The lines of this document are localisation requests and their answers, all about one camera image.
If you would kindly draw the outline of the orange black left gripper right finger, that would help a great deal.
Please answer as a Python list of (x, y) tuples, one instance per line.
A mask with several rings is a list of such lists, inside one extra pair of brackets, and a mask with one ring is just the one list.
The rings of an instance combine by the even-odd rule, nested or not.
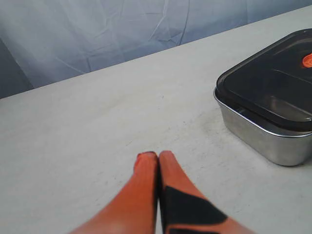
[(159, 201), (164, 234), (250, 234), (192, 183), (171, 151), (159, 155)]

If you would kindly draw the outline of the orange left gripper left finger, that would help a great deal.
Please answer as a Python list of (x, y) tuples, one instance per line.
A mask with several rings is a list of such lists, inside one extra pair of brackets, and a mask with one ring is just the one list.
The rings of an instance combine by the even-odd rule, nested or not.
[(158, 157), (137, 155), (131, 178), (94, 217), (72, 234), (153, 234), (157, 213)]

